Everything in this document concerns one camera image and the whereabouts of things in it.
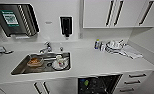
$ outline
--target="wall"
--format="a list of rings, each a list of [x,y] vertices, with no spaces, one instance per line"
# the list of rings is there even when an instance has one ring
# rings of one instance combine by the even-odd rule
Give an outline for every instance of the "wall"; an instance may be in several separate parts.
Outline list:
[[[40,32],[31,39],[19,40],[21,42],[42,42],[42,41],[65,41],[61,34],[60,16],[73,17],[73,34],[70,40],[78,39],[79,24],[79,0],[0,0],[0,3],[30,3],[34,7]],[[3,42],[18,42],[15,38],[7,38],[1,34]]]
[[[60,16],[73,17],[73,34],[68,42],[82,40],[121,40],[128,41],[132,29],[83,29],[82,12],[83,0],[0,0],[0,3],[30,3],[35,10],[40,32],[31,39],[16,40],[15,37],[7,38],[0,27],[0,43],[27,43],[45,41],[67,42],[61,34]]]
[[[154,64],[154,28],[135,28],[128,43]],[[154,94],[154,72],[135,94]]]

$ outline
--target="soap dispenser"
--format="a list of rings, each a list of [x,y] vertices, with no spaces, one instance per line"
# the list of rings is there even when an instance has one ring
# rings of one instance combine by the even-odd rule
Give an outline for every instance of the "soap dispenser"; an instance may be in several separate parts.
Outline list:
[[[66,40],[69,39],[69,35],[72,34],[72,17],[60,17],[62,34]]]

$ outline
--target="sink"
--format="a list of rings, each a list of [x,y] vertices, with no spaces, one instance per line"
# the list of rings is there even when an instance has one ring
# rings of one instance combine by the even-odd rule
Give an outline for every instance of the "sink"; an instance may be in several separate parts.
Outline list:
[[[55,69],[52,64],[56,60],[56,56],[61,55],[62,58],[67,58],[67,66],[63,69]],[[44,63],[40,67],[29,67],[27,63],[31,60],[31,58],[43,58]],[[44,54],[29,54],[27,55],[20,64],[11,72],[12,75],[18,74],[28,74],[28,73],[41,73],[41,72],[55,72],[55,71],[66,71],[69,70],[70,67],[70,53],[44,53]]]

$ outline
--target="label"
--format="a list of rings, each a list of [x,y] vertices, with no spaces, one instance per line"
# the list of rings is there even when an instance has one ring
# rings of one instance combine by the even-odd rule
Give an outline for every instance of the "label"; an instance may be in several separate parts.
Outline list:
[[[9,27],[19,26],[16,16],[11,10],[1,10],[1,13]]]

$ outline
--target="dishwasher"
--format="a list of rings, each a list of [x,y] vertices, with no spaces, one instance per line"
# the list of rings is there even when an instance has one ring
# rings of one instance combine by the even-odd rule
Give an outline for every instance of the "dishwasher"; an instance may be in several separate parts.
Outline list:
[[[112,94],[121,76],[78,78],[78,94]]]

